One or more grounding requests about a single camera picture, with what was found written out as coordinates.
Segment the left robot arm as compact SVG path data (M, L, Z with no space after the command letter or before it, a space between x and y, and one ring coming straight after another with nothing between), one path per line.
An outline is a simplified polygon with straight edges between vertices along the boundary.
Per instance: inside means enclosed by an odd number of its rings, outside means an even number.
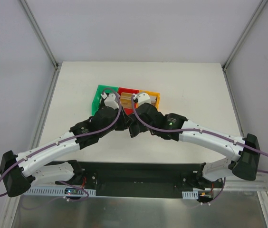
M37 181L36 174L41 167L56 158L97 143L111 131L124 131L132 122L123 108L104 106L95 115L78 122L46 145L18 154L12 150L5 152L0 164L0 183L4 184L5 194L9 197L23 194Z

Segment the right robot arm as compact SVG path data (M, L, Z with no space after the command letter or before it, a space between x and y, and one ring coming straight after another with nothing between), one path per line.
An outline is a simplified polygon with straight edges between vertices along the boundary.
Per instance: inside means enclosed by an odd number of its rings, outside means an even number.
M163 115L153 105L144 103L130 114L133 120L131 137L149 131L164 140L193 143L224 156L223 159L202 165L196 183L207 187L213 181L236 176L246 181L256 179L260 154L257 136L246 137L223 134L203 128L185 116L170 113Z

